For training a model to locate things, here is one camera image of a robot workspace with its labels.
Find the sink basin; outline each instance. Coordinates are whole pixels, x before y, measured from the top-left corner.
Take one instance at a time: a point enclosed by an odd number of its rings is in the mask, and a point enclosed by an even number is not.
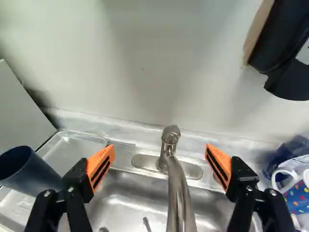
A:
[[[224,232],[234,204],[224,194],[190,187],[199,232]],[[94,232],[153,232],[166,230],[168,185],[166,180],[110,170],[96,197],[87,206]],[[254,223],[251,230],[256,231]]]
[[[168,215],[168,176],[135,168],[136,154],[159,156],[159,153],[115,143],[115,161],[86,210],[94,232],[164,232]],[[177,156],[178,160],[201,167],[200,179],[188,179],[197,230],[225,232],[234,209],[221,186],[212,177],[205,160]],[[0,203],[0,224],[22,231],[27,223],[34,198],[11,191]],[[70,231],[66,215],[58,231]],[[253,216],[250,232],[260,230]]]

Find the backsplash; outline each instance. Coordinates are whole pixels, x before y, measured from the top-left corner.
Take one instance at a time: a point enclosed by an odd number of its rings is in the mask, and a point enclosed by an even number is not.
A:
[[[309,102],[242,67],[262,0],[0,2],[0,56],[42,107],[281,143]]]

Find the faucet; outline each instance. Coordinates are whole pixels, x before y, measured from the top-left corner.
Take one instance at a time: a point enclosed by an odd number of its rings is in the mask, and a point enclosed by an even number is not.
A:
[[[183,169],[175,157],[181,136],[177,125],[166,127],[162,132],[158,170],[169,175],[169,212],[167,232],[197,232],[191,197]]]

